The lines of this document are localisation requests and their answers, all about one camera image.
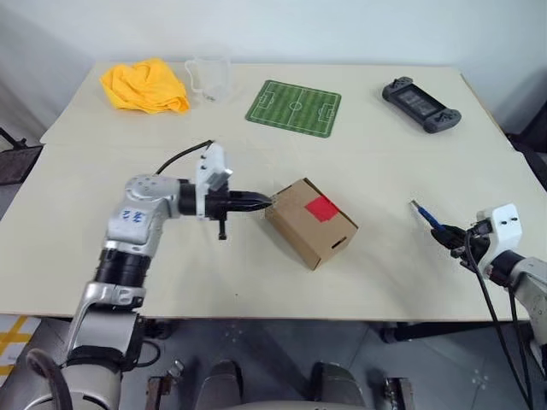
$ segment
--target white wall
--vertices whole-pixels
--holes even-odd
[[[452,65],[518,132],[547,97],[545,3],[0,0],[0,124],[41,135],[95,60],[182,60],[221,42],[242,62]]]

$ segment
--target blue pen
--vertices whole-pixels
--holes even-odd
[[[433,217],[433,215],[429,214],[422,206],[420,206],[420,204],[416,200],[413,199],[412,201],[410,201],[410,203],[416,207],[418,213],[423,216],[427,222],[429,222],[429,225],[431,225],[433,229],[436,229],[438,231],[444,231],[444,226],[439,224],[438,221]]]

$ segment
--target measuring cup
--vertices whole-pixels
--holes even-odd
[[[193,60],[185,62],[185,68],[190,74],[192,91],[202,94],[206,100],[219,102],[230,92],[230,59],[227,56],[194,56]],[[200,88],[196,87],[194,76],[197,76]]]

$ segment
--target black cable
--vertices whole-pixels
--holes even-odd
[[[509,367],[511,368],[511,372],[513,373],[515,382],[519,386],[519,390],[521,391],[522,398],[526,402],[526,406],[530,410],[533,410],[531,401],[528,399],[526,395],[526,391],[524,390],[524,387],[522,386],[521,379],[519,378],[519,374],[516,371],[515,363],[513,363],[513,360],[511,359],[511,354],[509,353],[509,349],[507,348],[507,343],[505,342],[505,337],[503,336],[502,327],[500,326],[499,321],[497,320],[496,311],[494,310],[494,306],[492,305],[492,300],[490,299],[490,295],[488,294],[488,289],[486,288],[485,280],[482,278],[479,267],[477,266],[477,261],[475,260],[473,253],[471,252],[471,235],[472,235],[471,231],[465,232],[465,238],[463,240],[464,247],[465,247],[465,254],[468,258],[468,262],[471,264],[471,267],[473,268],[473,271],[475,272],[475,275],[477,276],[477,279],[479,280],[480,289],[482,290],[482,294],[485,297],[486,305],[488,306],[488,310],[490,311],[490,316],[492,317],[492,322],[494,324],[494,328],[496,329],[497,338],[499,339],[499,342],[502,345],[503,353],[505,354],[505,358],[507,359]]]
[[[148,367],[148,366],[152,366],[154,363],[156,363],[160,357],[162,357],[162,350],[160,349],[160,347],[157,345],[157,343],[154,343],[152,342],[151,340],[143,340],[143,344],[148,344],[150,345],[155,351],[156,351],[156,354],[154,355],[154,357],[151,359],[151,360],[148,360],[148,361],[144,361],[142,363],[137,363],[135,365],[135,367]]]
[[[179,152],[177,155],[172,156],[167,161],[165,161],[164,164],[161,167],[158,168],[158,170],[156,171],[156,174],[159,175],[160,173],[162,173],[165,168],[170,166],[173,162],[177,161],[179,158],[181,158],[181,157],[183,157],[187,154],[190,154],[191,152],[194,152],[197,149],[200,149],[200,148],[203,148],[203,147],[209,147],[213,142],[214,142],[213,140],[209,139],[207,141],[199,143],[198,145],[194,145],[193,147],[191,147],[189,149],[185,149],[184,151]]]
[[[26,365],[47,379],[55,410],[73,410],[67,381],[49,354],[39,348],[33,348],[26,354]]]
[[[516,315],[515,293],[511,288],[509,291],[509,302],[511,304],[511,316],[513,318],[513,327],[517,340],[519,342],[519,354],[521,355],[522,372],[524,373],[524,384],[526,385],[526,394],[530,401],[531,409],[533,409],[532,382],[530,381],[530,372],[528,370],[528,361],[526,360],[526,352],[524,349],[524,341],[522,339],[521,327],[519,326],[519,318]]]

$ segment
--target red sticker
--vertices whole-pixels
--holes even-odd
[[[338,213],[338,208],[326,196],[319,196],[306,205],[306,209],[320,221],[325,222]]]

